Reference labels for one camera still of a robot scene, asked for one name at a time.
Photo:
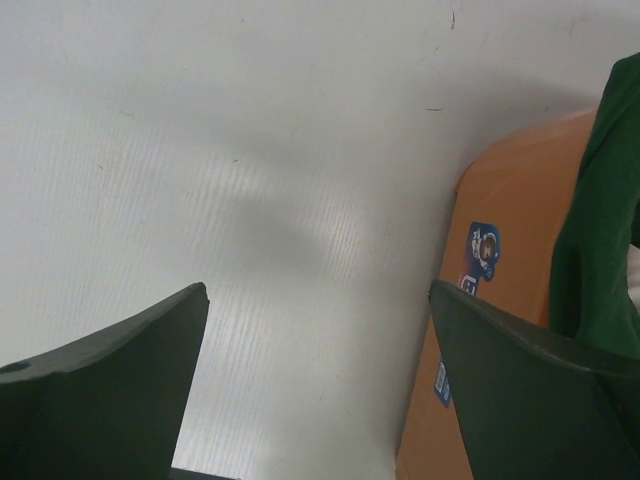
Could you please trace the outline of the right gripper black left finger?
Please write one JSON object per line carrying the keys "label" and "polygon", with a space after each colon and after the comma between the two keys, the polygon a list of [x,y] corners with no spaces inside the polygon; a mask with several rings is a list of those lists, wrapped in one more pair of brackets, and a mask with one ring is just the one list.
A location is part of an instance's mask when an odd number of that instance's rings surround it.
{"label": "right gripper black left finger", "polygon": [[4,479],[198,479],[172,461],[205,332],[192,284],[1,369]]}

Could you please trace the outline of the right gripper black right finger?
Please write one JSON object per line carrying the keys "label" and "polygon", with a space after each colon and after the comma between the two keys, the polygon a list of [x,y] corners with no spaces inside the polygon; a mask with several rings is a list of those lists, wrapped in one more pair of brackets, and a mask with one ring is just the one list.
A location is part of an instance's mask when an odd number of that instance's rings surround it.
{"label": "right gripper black right finger", "polygon": [[476,479],[636,479],[639,362],[434,280],[432,321]]}

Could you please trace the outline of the dark green t shirt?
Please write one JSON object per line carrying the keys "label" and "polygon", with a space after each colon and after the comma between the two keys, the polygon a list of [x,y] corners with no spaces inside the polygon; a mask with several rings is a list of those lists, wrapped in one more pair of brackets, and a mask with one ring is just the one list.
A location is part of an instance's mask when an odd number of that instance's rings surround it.
{"label": "dark green t shirt", "polygon": [[639,243],[639,57],[617,61],[596,113],[555,243],[550,328],[621,356],[639,355],[628,249]]}

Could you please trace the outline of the white t shirt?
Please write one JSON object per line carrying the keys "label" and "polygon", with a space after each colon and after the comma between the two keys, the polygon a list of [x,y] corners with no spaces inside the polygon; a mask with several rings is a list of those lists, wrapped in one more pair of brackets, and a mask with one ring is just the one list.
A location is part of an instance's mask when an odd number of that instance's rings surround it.
{"label": "white t shirt", "polygon": [[640,249],[629,245],[627,254],[628,295],[637,311],[640,311]]}

